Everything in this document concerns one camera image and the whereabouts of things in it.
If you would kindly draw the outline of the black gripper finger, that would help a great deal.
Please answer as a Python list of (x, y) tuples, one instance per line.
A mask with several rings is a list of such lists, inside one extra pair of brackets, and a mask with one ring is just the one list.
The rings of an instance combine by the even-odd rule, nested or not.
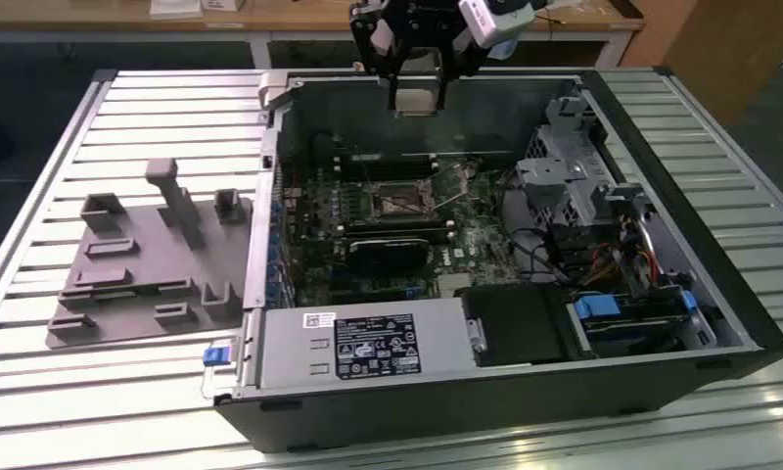
[(445, 98), (449, 83), (458, 78), (458, 66), (455, 63), (454, 49), (450, 45), (441, 45), (437, 48), (437, 97), (434, 100), (434, 108), (442, 111), (445, 108)]
[(387, 91), (387, 109), (390, 111), (397, 110), (397, 92), (398, 92), (398, 75), (402, 70), (402, 66), (406, 62), (409, 57), (409, 47), (399, 46), (395, 49), (389, 51), (389, 54), (385, 58), (385, 72), (386, 72), (386, 80), (389, 82), (389, 91)]

